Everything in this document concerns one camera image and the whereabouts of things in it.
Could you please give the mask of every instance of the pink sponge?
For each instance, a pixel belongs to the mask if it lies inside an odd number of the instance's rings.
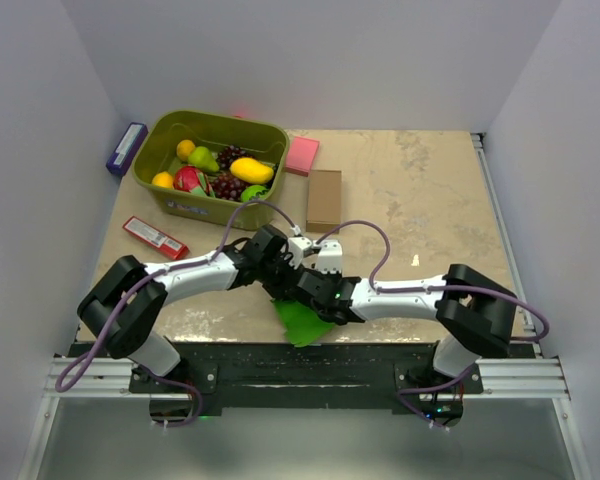
[[[287,154],[285,170],[308,177],[319,146],[320,142],[318,140],[304,137],[294,138]]]

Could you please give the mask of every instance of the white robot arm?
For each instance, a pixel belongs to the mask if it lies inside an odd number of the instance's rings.
[[[315,263],[305,266],[304,260],[313,255]],[[440,322],[451,335],[437,346],[433,368],[447,376],[458,375],[481,356],[506,357],[515,313],[515,306],[488,295],[473,296],[467,303],[467,295],[429,291],[451,282],[514,296],[465,265],[452,265],[445,275],[427,279],[371,285],[367,278],[342,276],[339,242],[316,244],[303,236],[287,238],[267,225],[240,246],[234,242],[194,259],[142,264],[132,256],[120,258],[78,308],[94,335],[100,333],[122,294],[145,276],[155,278],[122,310],[105,347],[113,358],[131,358],[158,376],[168,375],[180,361],[175,348],[152,331],[163,306],[256,281],[273,298],[300,302],[323,321],[339,325],[387,317]],[[406,288],[413,291],[389,293]]]

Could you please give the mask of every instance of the white wall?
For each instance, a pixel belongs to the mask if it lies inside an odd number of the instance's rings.
[[[0,479],[66,348],[116,183],[114,111],[57,0],[0,2]]]
[[[600,0],[563,0],[486,138],[525,290],[600,479]]]
[[[126,117],[484,131],[559,0],[63,0]]]

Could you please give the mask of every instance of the brown box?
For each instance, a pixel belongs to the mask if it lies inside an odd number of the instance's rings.
[[[341,223],[342,172],[311,170],[307,202],[307,231],[326,233]]]

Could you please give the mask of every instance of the olive green plastic bin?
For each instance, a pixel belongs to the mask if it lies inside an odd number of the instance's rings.
[[[187,192],[156,187],[151,179],[156,173],[172,175],[185,165],[176,157],[176,145],[181,140],[193,140],[220,152],[228,145],[244,148],[254,158],[278,164],[278,171],[269,193],[263,200],[276,203],[282,188],[284,163],[289,150],[289,137],[281,128],[267,123],[243,120],[223,115],[180,110],[166,114],[149,132],[133,161],[133,176],[151,192],[158,206],[166,213],[226,225],[240,203],[220,198],[201,197]],[[233,226],[256,230],[271,221],[273,210],[265,205],[250,205],[242,211]]]

